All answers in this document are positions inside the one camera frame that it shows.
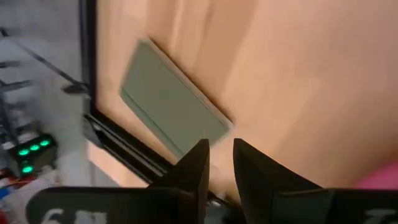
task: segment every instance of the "green rectangular block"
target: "green rectangular block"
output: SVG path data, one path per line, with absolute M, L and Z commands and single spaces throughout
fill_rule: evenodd
M 177 157 L 200 139 L 213 144 L 231 122 L 151 41 L 139 42 L 120 96 Z

